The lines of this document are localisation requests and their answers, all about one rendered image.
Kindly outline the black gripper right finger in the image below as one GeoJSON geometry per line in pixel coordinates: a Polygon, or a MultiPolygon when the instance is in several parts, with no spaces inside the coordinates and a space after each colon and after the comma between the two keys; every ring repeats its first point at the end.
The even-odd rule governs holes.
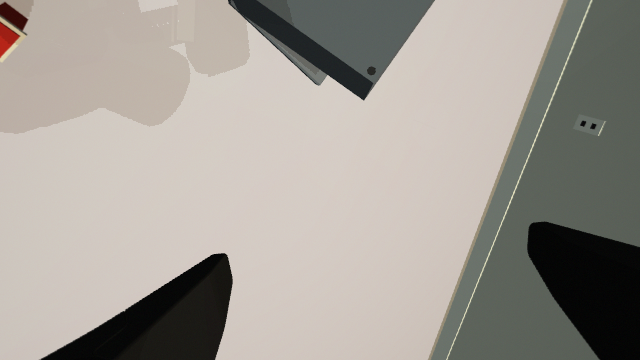
{"type": "Polygon", "coordinates": [[[599,360],[640,360],[640,247],[535,222],[527,252],[599,360]]]}

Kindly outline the dark grey sloped panel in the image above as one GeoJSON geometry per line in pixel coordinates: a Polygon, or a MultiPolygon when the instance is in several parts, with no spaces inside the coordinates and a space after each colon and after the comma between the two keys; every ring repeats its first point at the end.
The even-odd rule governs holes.
{"type": "Polygon", "coordinates": [[[228,0],[313,83],[365,100],[435,0],[228,0]]]}

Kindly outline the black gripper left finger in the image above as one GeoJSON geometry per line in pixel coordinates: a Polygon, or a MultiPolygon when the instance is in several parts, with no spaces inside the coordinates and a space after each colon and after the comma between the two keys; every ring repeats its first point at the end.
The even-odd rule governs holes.
{"type": "Polygon", "coordinates": [[[227,254],[212,254],[40,360],[215,360],[232,285],[227,254]]]}

